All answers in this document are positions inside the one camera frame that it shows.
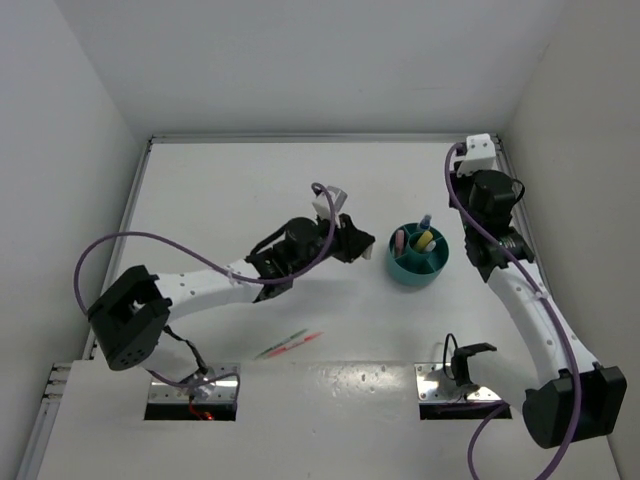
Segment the beige eraser block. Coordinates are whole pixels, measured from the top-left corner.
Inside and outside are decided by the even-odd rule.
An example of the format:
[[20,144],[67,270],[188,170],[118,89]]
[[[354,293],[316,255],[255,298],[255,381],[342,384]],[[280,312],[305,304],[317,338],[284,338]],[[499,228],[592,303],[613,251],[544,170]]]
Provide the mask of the beige eraser block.
[[366,250],[363,251],[361,257],[365,260],[370,260],[372,257],[373,246],[370,245]]

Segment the yellow highlighter marker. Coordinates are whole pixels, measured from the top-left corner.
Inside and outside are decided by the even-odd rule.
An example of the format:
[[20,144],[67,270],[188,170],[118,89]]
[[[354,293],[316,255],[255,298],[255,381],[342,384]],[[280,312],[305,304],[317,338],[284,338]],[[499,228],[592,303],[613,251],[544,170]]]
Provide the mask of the yellow highlighter marker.
[[414,244],[414,250],[419,253],[424,253],[423,252],[424,248],[432,240],[434,240],[434,235],[430,230],[422,232],[421,236],[418,238],[418,240]]

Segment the pink highlighter marker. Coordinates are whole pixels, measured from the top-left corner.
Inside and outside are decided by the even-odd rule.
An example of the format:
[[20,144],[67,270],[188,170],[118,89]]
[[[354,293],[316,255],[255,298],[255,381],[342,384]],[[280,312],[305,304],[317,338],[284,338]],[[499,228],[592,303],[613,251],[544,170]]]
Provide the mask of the pink highlighter marker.
[[394,255],[396,258],[401,257],[404,254],[405,248],[405,231],[398,229],[394,235]]

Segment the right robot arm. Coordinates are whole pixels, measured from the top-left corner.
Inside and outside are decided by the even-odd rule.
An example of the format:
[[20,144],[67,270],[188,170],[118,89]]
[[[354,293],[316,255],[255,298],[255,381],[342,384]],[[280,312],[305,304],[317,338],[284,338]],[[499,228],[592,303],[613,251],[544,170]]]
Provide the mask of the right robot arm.
[[492,388],[523,415],[537,445],[549,449],[609,435],[627,389],[617,366],[605,367],[577,338],[544,287],[535,254],[512,226],[521,182],[496,170],[446,176],[449,204],[460,213],[466,255],[501,300],[534,361],[536,375],[511,371],[495,346],[455,349],[458,386]]

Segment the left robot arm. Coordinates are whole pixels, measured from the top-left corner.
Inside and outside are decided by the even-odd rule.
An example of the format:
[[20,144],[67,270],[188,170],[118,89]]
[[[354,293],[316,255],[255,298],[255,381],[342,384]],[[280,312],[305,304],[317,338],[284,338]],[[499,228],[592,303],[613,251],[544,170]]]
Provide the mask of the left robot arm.
[[186,360],[167,347],[176,338],[171,323],[217,307],[271,300],[329,258],[349,264],[368,257],[374,243],[347,214],[335,223],[296,217],[247,257],[220,269],[153,274],[143,265],[130,267],[91,305],[88,320],[111,370],[142,367],[185,385],[205,364],[197,350]]

